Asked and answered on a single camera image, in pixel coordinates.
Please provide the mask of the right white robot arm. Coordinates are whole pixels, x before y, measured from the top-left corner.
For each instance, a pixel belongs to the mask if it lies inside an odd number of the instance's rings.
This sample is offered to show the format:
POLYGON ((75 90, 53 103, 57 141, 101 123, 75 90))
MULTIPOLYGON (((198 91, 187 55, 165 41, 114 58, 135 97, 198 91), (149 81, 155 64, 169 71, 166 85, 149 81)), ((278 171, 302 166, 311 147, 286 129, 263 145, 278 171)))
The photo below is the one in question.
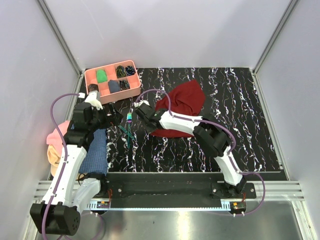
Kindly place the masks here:
POLYGON ((135 102, 134 112, 149 133, 171 130, 195 137, 205 155, 214 158, 223 173, 225 187, 222 192, 235 199, 244 194, 247 181, 233 156, 235 141, 226 128, 203 116, 189 116, 168 109, 155 110, 146 100, 135 102))

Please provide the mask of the dark red cloth napkin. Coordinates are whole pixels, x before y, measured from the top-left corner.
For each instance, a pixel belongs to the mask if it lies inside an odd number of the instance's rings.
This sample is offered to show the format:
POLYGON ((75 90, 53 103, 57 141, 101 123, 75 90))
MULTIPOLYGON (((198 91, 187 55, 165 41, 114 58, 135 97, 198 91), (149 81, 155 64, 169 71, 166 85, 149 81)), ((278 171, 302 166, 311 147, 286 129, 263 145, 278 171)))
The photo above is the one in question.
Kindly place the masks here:
MULTIPOLYGON (((205 103, 205 94, 196 79, 178 85, 168 95, 171 103, 170 109, 177 114, 198 116, 205 103)), ((190 134, 168 129, 157 129, 151 135, 161 138, 192 137, 190 134)))

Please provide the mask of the iridescent handled spoon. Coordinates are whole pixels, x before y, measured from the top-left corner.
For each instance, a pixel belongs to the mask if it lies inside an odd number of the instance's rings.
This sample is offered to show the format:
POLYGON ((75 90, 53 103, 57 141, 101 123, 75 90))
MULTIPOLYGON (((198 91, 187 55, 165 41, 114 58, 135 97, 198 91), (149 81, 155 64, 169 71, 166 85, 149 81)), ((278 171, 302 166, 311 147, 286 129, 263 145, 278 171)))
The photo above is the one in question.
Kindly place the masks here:
POLYGON ((125 133, 131 140, 135 140, 134 136, 128 131, 126 130, 122 125, 118 125, 117 126, 123 133, 125 133))

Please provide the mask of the iridescent rainbow fork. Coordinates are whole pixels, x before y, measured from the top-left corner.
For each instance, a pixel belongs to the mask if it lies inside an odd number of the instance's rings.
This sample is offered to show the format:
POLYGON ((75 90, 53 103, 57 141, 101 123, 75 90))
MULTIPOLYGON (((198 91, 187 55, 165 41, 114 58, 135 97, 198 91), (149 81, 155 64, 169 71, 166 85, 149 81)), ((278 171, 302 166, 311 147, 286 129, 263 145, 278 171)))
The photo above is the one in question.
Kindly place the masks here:
MULTIPOLYGON (((127 130, 131 133, 131 123, 132 123, 132 113, 131 112, 128 112, 127 117, 126 117, 126 122, 127 122, 127 130)), ((130 143, 131 143, 131 139, 128 137, 127 138, 128 149, 130 148, 130 143)))

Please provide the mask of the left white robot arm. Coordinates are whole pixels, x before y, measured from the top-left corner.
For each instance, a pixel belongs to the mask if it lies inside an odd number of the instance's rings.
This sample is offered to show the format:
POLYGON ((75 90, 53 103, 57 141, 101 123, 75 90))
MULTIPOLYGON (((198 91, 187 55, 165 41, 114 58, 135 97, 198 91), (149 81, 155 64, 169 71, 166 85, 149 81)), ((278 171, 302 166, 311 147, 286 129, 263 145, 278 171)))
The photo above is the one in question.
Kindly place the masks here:
POLYGON ((123 116, 109 104, 110 114, 100 102, 97 90, 76 104, 66 134, 56 130, 62 140, 62 155, 56 174, 40 203, 33 203, 30 216, 42 238, 48 235, 74 236, 80 226, 81 214, 93 198, 112 197, 104 173, 87 173, 81 186, 74 190, 79 169, 94 140, 97 130, 114 127, 123 116))

